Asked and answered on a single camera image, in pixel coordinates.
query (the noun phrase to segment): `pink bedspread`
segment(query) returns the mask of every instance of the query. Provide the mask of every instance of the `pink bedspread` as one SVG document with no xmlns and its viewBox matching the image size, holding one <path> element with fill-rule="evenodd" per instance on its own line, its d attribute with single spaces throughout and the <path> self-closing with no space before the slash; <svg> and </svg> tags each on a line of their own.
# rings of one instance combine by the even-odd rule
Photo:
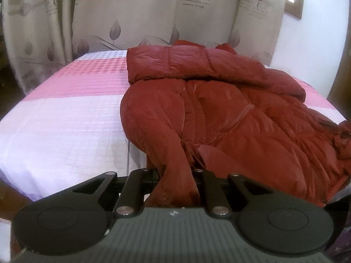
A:
<svg viewBox="0 0 351 263">
<path fill-rule="evenodd" d="M 310 85 L 305 104 L 344 118 Z M 129 87 L 126 51 L 88 53 L 56 72 L 0 122 L 0 178 L 36 200 L 146 156 L 125 137 L 119 106 Z"/>
</svg>

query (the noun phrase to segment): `wooden furniture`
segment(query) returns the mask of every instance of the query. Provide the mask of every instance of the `wooden furniture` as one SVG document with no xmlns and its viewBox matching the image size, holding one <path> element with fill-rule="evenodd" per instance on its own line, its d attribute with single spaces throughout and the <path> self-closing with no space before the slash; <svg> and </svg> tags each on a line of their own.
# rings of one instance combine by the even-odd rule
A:
<svg viewBox="0 0 351 263">
<path fill-rule="evenodd" d="M 0 198 L 0 218 L 6 221 L 12 221 L 16 213 L 25 205 L 31 203 L 32 201 L 27 197 L 23 196 L 15 189 L 0 181 L 1 185 L 1 198 Z M 20 247 L 16 242 L 12 232 L 11 232 L 11 259 L 14 258 L 20 251 Z"/>
<path fill-rule="evenodd" d="M 10 66 L 0 69 L 0 120 L 24 98 Z"/>
<path fill-rule="evenodd" d="M 347 120 L 351 119 L 351 0 L 344 51 L 327 100 Z"/>
<path fill-rule="evenodd" d="M 299 20 L 302 18 L 302 10 L 304 7 L 304 0 L 295 0 L 293 3 L 289 0 L 285 1 L 285 12 L 293 15 Z"/>
</svg>

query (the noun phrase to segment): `curtain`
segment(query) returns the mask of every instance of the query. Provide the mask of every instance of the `curtain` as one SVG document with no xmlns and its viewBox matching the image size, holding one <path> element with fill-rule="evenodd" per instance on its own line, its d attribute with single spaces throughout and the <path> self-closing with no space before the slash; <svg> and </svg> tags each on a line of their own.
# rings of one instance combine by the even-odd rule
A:
<svg viewBox="0 0 351 263">
<path fill-rule="evenodd" d="M 27 94 L 73 59 L 178 39 L 229 43 L 269 65 L 285 0 L 3 0 L 10 63 Z"/>
</svg>

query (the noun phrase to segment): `jacket sleeve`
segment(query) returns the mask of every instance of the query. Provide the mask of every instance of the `jacket sleeve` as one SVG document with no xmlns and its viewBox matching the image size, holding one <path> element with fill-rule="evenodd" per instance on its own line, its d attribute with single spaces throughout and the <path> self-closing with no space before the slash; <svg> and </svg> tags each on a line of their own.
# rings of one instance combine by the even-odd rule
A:
<svg viewBox="0 0 351 263">
<path fill-rule="evenodd" d="M 146 204 L 197 205 L 199 193 L 178 135 L 182 128 L 177 123 L 184 121 L 182 99 L 171 92 L 165 96 L 165 92 L 136 89 L 132 86 L 124 95 L 120 113 L 127 138 L 149 156 L 161 175 Z"/>
</svg>

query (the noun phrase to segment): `circular pad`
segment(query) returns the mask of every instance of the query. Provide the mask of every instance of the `circular pad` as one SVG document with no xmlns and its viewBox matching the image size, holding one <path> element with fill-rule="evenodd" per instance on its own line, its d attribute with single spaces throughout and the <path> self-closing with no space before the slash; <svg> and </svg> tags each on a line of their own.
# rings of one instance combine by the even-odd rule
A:
<svg viewBox="0 0 351 263">
<path fill-rule="evenodd" d="M 308 224 L 308 217 L 302 211 L 283 208 L 271 211 L 268 221 L 275 228 L 293 231 L 304 228 Z"/>
<path fill-rule="evenodd" d="M 265 252 L 296 256 L 322 249 L 333 232 L 333 221 L 318 206 L 273 193 L 252 197 L 239 214 L 238 228 Z"/>
<path fill-rule="evenodd" d="M 108 226 L 106 211 L 81 193 L 34 202 L 20 210 L 13 221 L 18 243 L 44 255 L 84 250 L 98 243 Z"/>
</svg>

